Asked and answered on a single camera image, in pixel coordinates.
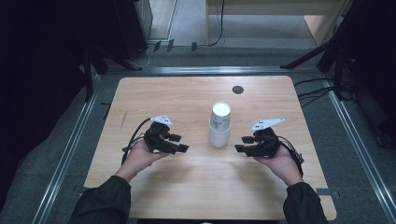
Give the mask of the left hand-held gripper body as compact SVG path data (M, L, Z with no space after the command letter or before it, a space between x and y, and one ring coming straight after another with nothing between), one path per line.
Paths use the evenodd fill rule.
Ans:
M172 152L172 145L165 141L169 135L173 122L166 116L150 118L152 123L144 134L144 140L150 152L159 150L164 153Z

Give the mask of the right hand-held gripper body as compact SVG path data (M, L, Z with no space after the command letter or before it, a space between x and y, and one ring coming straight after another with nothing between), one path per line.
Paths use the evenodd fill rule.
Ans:
M252 127L253 140L257 143L250 150L251 157L272 158L280 147L280 141L272 127L283 122L283 118L278 119L259 119Z

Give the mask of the white paper cup green print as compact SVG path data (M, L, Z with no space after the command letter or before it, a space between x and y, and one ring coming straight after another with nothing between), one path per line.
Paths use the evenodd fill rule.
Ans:
M212 106L210 126L218 131L224 132L231 125L231 107L225 102L217 102Z

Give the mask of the person's left hand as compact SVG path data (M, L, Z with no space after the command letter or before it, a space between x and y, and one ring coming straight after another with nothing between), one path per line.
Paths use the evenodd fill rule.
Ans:
M139 172L165 157L167 157L166 153L150 152L144 140L138 141L117 171L117 175L130 182Z

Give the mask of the person's right hand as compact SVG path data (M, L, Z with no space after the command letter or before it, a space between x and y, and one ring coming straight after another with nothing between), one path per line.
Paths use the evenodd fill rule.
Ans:
M254 160L267 166L288 187L304 181L297 164L283 146L278 149L273 158L255 157Z

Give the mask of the black tape mark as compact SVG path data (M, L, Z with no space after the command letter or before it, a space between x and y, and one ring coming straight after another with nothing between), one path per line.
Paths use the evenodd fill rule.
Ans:
M109 110L110 110L110 107L111 107L111 103L102 102L100 105L102 105L102 106L104 106L106 108L106 113L103 116L103 119L106 120L106 118L108 116L108 113L109 113Z

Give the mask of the grey tape strip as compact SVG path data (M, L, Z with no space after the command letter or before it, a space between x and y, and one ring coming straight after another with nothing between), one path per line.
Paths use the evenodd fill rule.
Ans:
M331 196L333 199L339 199L340 193L333 189L316 189L318 195Z

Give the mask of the black tripod stand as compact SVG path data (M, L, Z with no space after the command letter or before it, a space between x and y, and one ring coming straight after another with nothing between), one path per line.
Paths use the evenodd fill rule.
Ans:
M346 61L345 49L347 48L347 38L352 34L352 30L356 25L362 9L369 0L353 0L351 7L346 13L344 19L339 24L335 34L316 49L311 50L304 56L296 59L291 63L281 65L281 69L294 69L302 63L314 58L322 53L317 64L319 72L328 72L333 63L335 63L335 74L333 79L332 91L339 100L343 100L342 96L342 75Z
M83 53L83 72L85 76L85 90L86 96L85 101L88 102L93 96L93 78L92 69L94 68L98 74L105 75L108 71L105 59L109 59L118 65L126 68L130 71L140 71L141 66L132 65L127 63L120 57L116 57L114 54L99 48L99 47L86 47Z

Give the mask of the black computer tower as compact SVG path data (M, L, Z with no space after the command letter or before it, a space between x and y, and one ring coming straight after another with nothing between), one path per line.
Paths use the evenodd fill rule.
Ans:
M135 58L148 48L153 20L149 0L114 0L114 3L126 44L126 58Z

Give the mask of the light wooden desk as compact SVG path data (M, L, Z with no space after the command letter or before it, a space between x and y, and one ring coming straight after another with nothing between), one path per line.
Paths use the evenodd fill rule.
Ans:
M205 0L206 41L211 15L303 15L318 46L346 15L353 0Z

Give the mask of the metal floor rail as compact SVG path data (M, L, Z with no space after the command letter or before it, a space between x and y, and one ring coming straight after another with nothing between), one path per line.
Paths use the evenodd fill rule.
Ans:
M292 69L276 66L181 66L181 67L145 67L140 70L128 70L113 67L108 70L109 75L122 76L265 76L267 74L316 73L315 66L302 66Z
M94 92L92 96L84 103L78 120L71 132L67 144L63 150L63 154L57 164L57 167L51 177L49 184L46 187L45 193L40 201L40 204L35 212L32 224L46 224L50 214L50 210L56 200L64 177L70 166L71 160L75 154L79 139L88 121L89 115L92 112L94 102L97 98L97 93Z
M363 143L363 139L358 132L351 116L347 112L345 104L338 99L334 93L330 93L330 99L339 119L342 121L346 135L351 142L354 151L360 161L362 169L366 174L371 187L378 199L389 224L396 224L396 199L391 194L389 187L384 181L383 176L378 171L369 150Z

